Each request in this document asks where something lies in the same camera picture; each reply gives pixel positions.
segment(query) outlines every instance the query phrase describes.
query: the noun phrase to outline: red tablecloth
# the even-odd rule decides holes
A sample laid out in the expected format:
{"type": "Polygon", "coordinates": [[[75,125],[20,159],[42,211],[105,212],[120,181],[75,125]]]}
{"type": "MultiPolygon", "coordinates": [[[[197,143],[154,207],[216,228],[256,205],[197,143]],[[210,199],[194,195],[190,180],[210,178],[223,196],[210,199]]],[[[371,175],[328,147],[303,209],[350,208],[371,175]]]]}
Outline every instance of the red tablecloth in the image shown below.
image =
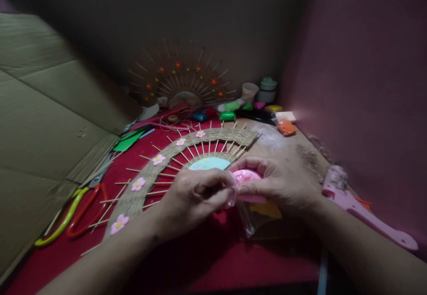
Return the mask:
{"type": "MultiPolygon", "coordinates": [[[[208,122],[202,124],[202,128],[208,127],[208,122]]],[[[218,120],[213,121],[213,127],[219,127],[218,120]]],[[[139,155],[155,156],[158,151],[152,144],[163,149],[170,143],[166,136],[172,140],[178,138],[175,132],[156,129],[117,158],[103,179],[111,198],[122,188],[115,182],[126,182],[136,175],[125,168],[141,169],[148,161],[139,155]]],[[[185,162],[182,156],[177,160],[185,162]]],[[[79,208],[91,193],[84,196],[79,208]]],[[[149,198],[147,203],[156,200],[159,198],[149,198]]],[[[97,201],[83,218],[82,224],[97,213],[97,201]]],[[[317,281],[320,245],[316,239],[306,236],[298,241],[243,243],[239,241],[241,229],[236,210],[214,214],[189,234],[155,249],[128,283],[129,292],[134,290],[140,294],[144,291],[153,293],[176,289],[216,291],[317,281]]],[[[77,240],[70,240],[66,234],[62,234],[48,247],[35,249],[12,276],[6,294],[36,293],[76,262],[84,251],[97,245],[104,231],[105,225],[101,225],[93,234],[88,233],[77,240]]]]}

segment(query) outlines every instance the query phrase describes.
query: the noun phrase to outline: jute twine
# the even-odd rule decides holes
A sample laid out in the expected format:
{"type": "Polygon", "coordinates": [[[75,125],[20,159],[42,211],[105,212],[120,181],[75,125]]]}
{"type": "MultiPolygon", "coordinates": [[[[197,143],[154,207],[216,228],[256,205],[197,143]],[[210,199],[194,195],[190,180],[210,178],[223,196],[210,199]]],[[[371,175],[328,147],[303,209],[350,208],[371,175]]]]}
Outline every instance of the jute twine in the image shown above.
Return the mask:
{"type": "Polygon", "coordinates": [[[124,214],[125,216],[128,216],[130,219],[133,219],[139,212],[142,211],[142,207],[144,206],[147,193],[152,188],[154,182],[157,182],[157,181],[173,182],[174,177],[160,175],[160,179],[157,180],[157,178],[159,177],[159,173],[163,173],[163,171],[167,169],[166,165],[170,163],[172,158],[175,158],[178,154],[180,154],[181,151],[187,150],[187,147],[189,147],[195,156],[194,158],[190,156],[191,157],[191,159],[189,158],[190,162],[187,162],[187,163],[182,162],[184,164],[184,167],[182,167],[183,169],[187,169],[193,163],[207,157],[218,157],[232,163],[234,162],[236,157],[227,152],[207,153],[205,150],[205,154],[202,154],[201,147],[198,147],[197,149],[200,155],[197,156],[196,155],[197,153],[195,152],[195,149],[194,149],[194,145],[200,144],[201,142],[209,142],[209,141],[211,141],[211,144],[216,144],[217,140],[220,140],[220,141],[227,140],[230,143],[234,141],[235,144],[237,145],[242,145],[243,147],[244,146],[249,147],[258,135],[254,131],[242,130],[239,128],[208,128],[203,131],[206,134],[204,137],[201,137],[201,138],[196,137],[197,132],[193,132],[174,140],[165,149],[158,152],[156,155],[147,156],[153,159],[157,155],[161,154],[165,156],[166,159],[157,166],[154,166],[153,161],[149,160],[147,164],[144,166],[144,168],[135,176],[133,181],[131,181],[131,183],[128,184],[125,192],[121,196],[120,200],[117,201],[117,205],[110,216],[110,220],[108,221],[108,226],[107,226],[107,230],[105,231],[103,241],[107,240],[110,237],[111,226],[113,225],[113,223],[116,222],[117,217],[120,214],[124,214]],[[184,145],[177,146],[177,141],[181,138],[185,139],[185,143],[184,145]],[[132,191],[131,190],[132,184],[136,182],[140,177],[143,177],[145,179],[144,186],[140,191],[132,191]]]}

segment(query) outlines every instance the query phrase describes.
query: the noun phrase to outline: person's left hand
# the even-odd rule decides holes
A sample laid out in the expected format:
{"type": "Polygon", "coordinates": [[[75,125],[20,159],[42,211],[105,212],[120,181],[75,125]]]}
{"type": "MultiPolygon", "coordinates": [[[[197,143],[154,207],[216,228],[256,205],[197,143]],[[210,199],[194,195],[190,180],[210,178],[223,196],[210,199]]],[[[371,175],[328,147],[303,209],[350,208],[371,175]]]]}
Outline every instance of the person's left hand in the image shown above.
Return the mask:
{"type": "Polygon", "coordinates": [[[192,230],[219,211],[234,194],[234,185],[231,174],[218,168],[182,170],[160,203],[144,214],[154,221],[159,242],[164,242],[192,230]]]}

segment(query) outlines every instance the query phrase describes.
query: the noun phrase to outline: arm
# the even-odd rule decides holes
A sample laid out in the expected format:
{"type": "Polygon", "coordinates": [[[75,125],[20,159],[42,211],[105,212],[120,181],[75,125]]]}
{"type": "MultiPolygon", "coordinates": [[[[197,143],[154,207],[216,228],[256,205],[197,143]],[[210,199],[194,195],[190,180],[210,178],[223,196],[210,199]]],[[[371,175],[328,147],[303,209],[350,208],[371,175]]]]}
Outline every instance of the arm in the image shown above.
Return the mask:
{"type": "Polygon", "coordinates": [[[294,174],[274,160],[247,156],[231,171],[252,168],[262,180],[243,183],[239,194],[263,195],[315,231],[349,276],[369,294],[427,292],[427,264],[387,240],[334,202],[304,185],[288,187],[294,174]]]}
{"type": "Polygon", "coordinates": [[[184,234],[220,210],[234,193],[226,171],[178,173],[159,204],[131,220],[120,232],[55,278],[39,294],[104,294],[119,291],[126,277],[158,244],[184,234]]]}

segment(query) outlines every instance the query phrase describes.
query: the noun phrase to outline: dark wall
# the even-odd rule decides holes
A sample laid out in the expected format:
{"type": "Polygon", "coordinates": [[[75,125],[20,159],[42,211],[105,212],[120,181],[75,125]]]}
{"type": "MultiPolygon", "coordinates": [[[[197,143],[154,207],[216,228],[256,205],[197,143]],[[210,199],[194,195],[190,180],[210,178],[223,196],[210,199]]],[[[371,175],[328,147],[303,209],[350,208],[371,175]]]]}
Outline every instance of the dark wall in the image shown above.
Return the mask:
{"type": "Polygon", "coordinates": [[[312,0],[282,79],[375,214],[427,244],[427,0],[312,0]]]}
{"type": "Polygon", "coordinates": [[[239,89],[244,82],[280,76],[304,0],[27,0],[38,14],[119,79],[162,37],[205,46],[239,89]]]}

